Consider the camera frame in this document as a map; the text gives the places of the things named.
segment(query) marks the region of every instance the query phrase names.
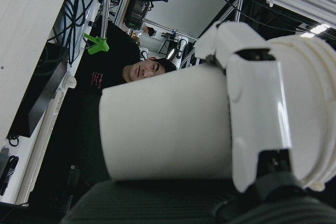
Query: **man's hair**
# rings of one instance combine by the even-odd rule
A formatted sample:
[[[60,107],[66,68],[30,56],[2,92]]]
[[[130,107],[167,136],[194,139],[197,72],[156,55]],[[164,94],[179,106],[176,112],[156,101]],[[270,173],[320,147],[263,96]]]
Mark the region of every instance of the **man's hair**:
[[[147,27],[148,28],[148,35],[153,36],[156,32],[153,27]]]
[[[174,63],[172,63],[170,60],[166,58],[159,58],[153,60],[160,63],[164,67],[166,73],[177,70],[177,67],[174,65]]]

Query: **white cylinder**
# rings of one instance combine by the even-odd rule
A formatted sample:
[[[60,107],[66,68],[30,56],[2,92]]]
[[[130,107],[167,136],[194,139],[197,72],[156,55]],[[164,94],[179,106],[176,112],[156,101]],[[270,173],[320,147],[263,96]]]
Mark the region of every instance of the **white cylinder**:
[[[293,173],[304,187],[323,190],[336,174],[336,53],[315,37],[268,42],[281,62]]]
[[[115,180],[232,177],[226,78],[206,64],[104,89],[100,134]]]

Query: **black t-shirt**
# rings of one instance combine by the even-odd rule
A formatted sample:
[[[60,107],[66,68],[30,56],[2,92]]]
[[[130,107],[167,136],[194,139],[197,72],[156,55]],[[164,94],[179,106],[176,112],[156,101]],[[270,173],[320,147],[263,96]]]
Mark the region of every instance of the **black t-shirt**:
[[[91,30],[91,36],[100,37],[101,22],[100,17]],[[77,91],[101,94],[104,88],[126,83],[122,77],[123,68],[140,61],[139,46],[112,22],[108,23],[106,37],[110,48],[107,52],[83,53],[75,75]]]

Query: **white panel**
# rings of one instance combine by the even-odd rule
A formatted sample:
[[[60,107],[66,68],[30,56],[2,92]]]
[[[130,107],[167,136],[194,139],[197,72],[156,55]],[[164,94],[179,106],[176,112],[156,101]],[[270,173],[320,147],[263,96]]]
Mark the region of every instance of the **white panel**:
[[[5,141],[63,1],[0,0],[0,141]]]

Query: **electronic device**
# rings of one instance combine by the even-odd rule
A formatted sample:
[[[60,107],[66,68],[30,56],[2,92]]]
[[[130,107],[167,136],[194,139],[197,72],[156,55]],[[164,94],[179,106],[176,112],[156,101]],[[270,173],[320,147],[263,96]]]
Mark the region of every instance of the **electronic device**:
[[[67,72],[66,48],[47,42],[9,134],[30,137]]]

